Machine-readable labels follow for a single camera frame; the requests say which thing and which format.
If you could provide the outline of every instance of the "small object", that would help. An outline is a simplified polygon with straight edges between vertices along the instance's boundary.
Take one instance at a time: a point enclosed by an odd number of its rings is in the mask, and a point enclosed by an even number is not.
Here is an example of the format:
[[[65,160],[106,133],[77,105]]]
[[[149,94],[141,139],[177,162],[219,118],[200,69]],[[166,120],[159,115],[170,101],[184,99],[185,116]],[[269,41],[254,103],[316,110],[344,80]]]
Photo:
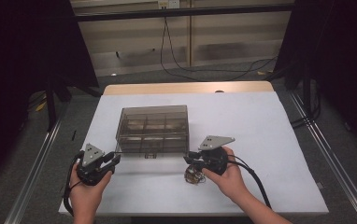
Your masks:
[[[266,75],[266,74],[271,74],[271,73],[273,73],[273,72],[274,72],[273,70],[269,70],[269,71],[258,71],[258,72],[257,72],[257,75],[263,76],[263,75]]]
[[[316,183],[316,185],[318,186],[319,189],[324,189],[324,185],[322,182],[318,182]]]
[[[74,141],[74,139],[76,138],[76,133],[77,133],[77,130],[74,131],[73,136],[71,137],[71,141]]]
[[[351,127],[347,122],[344,123],[344,126],[345,126],[345,128],[347,129],[348,132],[351,132]]]
[[[160,0],[160,1],[158,1],[158,8],[159,9],[168,9],[169,8],[168,0]]]
[[[206,181],[205,175],[195,169],[193,165],[189,165],[184,174],[185,181],[190,184],[204,183]]]
[[[36,107],[36,112],[39,112],[39,111],[41,111],[44,107],[45,107],[45,105],[47,104],[47,101],[41,101],[41,103],[39,103],[39,105]]]

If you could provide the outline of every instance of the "cable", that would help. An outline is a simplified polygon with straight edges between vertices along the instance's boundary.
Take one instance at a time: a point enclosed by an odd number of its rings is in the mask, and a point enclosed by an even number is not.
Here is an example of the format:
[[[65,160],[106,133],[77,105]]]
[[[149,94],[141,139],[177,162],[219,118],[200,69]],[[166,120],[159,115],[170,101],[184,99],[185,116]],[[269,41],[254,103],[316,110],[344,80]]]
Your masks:
[[[72,171],[73,171],[74,164],[77,162],[77,159],[83,157],[83,154],[84,154],[84,151],[80,151],[80,152],[74,157],[74,159],[71,161],[70,168],[69,168],[69,170],[68,170],[67,179],[66,179],[66,181],[65,181],[64,195],[62,196],[62,197],[63,197],[64,207],[65,207],[65,209],[67,209],[67,211],[71,214],[72,217],[74,216],[74,212],[73,212],[73,208],[72,208],[71,205],[70,205],[70,202],[68,201],[68,198],[70,197],[71,189],[72,189],[73,187],[75,187],[76,185],[78,185],[79,183],[81,183],[81,181],[79,181],[78,183],[76,183],[75,185],[73,185],[73,186],[70,188],[70,178],[71,178],[71,173],[72,173]]]
[[[177,74],[172,74],[170,73],[169,71],[167,71],[164,67],[164,64],[163,64],[163,57],[162,57],[162,51],[164,49],[164,36],[165,36],[165,33],[167,31],[167,35],[168,35],[168,39],[169,39],[169,43],[170,43],[170,51],[171,51],[171,54],[173,56],[173,60],[175,62],[175,64],[178,66],[178,68],[180,68],[181,70],[184,70],[184,71],[187,71],[187,72],[234,72],[234,73],[243,73],[237,77],[233,77],[233,78],[230,78],[230,79],[227,79],[227,80],[223,80],[223,81],[232,81],[232,80],[235,80],[235,79],[238,79],[240,77],[243,77],[245,76],[248,72],[253,72],[253,71],[257,71],[265,66],[267,66],[269,63],[271,63],[272,61],[276,60],[278,56],[272,58],[272,59],[262,59],[262,60],[258,60],[256,62],[253,62],[251,65],[250,65],[250,68],[243,71],[243,70],[224,70],[224,69],[188,69],[188,68],[184,68],[182,66],[179,65],[179,63],[177,62],[176,60],[176,56],[175,56],[175,53],[173,51],[173,44],[172,44],[172,40],[171,40],[171,36],[170,36],[170,31],[169,31],[169,26],[167,24],[167,19],[164,18],[164,34],[163,34],[163,37],[162,37],[162,46],[161,46],[161,54],[160,54],[160,61],[161,61],[161,66],[162,68],[165,70],[165,72],[171,76],[176,76],[176,77],[186,77],[186,76],[183,76],[183,75],[177,75]],[[267,61],[265,64],[263,64],[262,66],[256,68],[256,69],[251,69],[256,63],[258,62],[262,62],[262,61]],[[192,77],[186,77],[188,79],[191,79],[191,80],[195,80],[195,81],[201,81],[201,82],[208,82],[208,80],[200,80],[200,79],[197,79],[197,78],[192,78]]]
[[[278,70],[278,71],[274,71],[270,76],[264,78],[265,81],[272,81],[276,78],[280,78],[285,76],[288,72],[290,72],[290,70],[295,67],[298,64],[299,61],[293,61],[291,63],[289,63],[289,65],[287,65],[286,67]]]
[[[245,163],[245,164],[242,164],[242,163],[237,162],[237,161],[228,161],[228,163],[232,163],[232,164],[238,165],[238,166],[240,166],[240,167],[243,167],[243,168],[245,168],[245,170],[247,170],[247,171],[249,172],[249,174],[251,174],[251,176],[254,178],[255,182],[257,182],[257,185],[258,185],[258,188],[260,189],[261,194],[263,195],[265,205],[272,209],[271,203],[269,202],[268,196],[266,195],[266,192],[265,192],[263,183],[261,182],[261,180],[260,180],[260,178],[258,177],[258,175],[255,174],[254,170],[252,170],[251,168],[249,168],[248,165],[245,165],[246,163]]]

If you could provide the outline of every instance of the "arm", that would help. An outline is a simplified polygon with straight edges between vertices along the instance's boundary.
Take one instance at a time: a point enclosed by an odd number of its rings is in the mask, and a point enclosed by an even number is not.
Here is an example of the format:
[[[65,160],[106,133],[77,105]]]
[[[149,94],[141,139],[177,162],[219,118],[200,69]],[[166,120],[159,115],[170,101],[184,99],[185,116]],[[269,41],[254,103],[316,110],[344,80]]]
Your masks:
[[[70,186],[79,182],[77,176],[77,164],[74,165],[70,177]],[[103,190],[111,179],[109,171],[96,186],[87,186],[82,183],[72,188],[70,201],[73,206],[74,224],[92,224],[97,207],[102,201]]]
[[[231,148],[224,147],[224,150],[228,155],[234,155],[234,151]],[[234,157],[228,158],[231,161],[235,160]],[[222,175],[216,175],[205,168],[202,169],[202,172],[220,188],[225,196],[236,203],[254,223],[290,223],[261,203],[249,192],[237,165],[228,163],[227,169]]]

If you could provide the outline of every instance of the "wall outlet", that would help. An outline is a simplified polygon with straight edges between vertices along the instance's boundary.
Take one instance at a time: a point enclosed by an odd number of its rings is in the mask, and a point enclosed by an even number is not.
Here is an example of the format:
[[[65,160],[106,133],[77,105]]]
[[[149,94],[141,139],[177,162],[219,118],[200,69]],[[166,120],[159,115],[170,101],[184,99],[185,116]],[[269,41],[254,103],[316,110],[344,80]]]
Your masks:
[[[169,8],[179,8],[179,0],[169,0]]]
[[[159,9],[168,9],[169,8],[169,1],[168,0],[158,1],[158,8]]]

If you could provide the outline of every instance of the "hand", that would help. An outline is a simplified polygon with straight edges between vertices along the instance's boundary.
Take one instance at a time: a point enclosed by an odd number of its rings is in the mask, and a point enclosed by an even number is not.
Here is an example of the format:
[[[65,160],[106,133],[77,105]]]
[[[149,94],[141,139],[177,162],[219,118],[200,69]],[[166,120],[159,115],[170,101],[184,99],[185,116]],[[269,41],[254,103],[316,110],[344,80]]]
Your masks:
[[[222,147],[228,155],[234,155],[234,151],[229,147]],[[235,161],[235,157],[228,157],[228,160]],[[228,163],[227,169],[222,175],[217,175],[206,168],[202,169],[202,173],[211,179],[221,190],[225,196],[230,198],[234,203],[240,198],[243,193],[249,193],[243,182],[240,168],[232,163]]]
[[[77,176],[77,167],[77,164],[73,166],[70,186],[74,186],[80,181]],[[79,183],[71,189],[70,201],[73,207],[74,223],[93,223],[97,207],[102,201],[103,191],[109,183],[111,176],[112,172],[108,171],[96,186],[87,186]]]

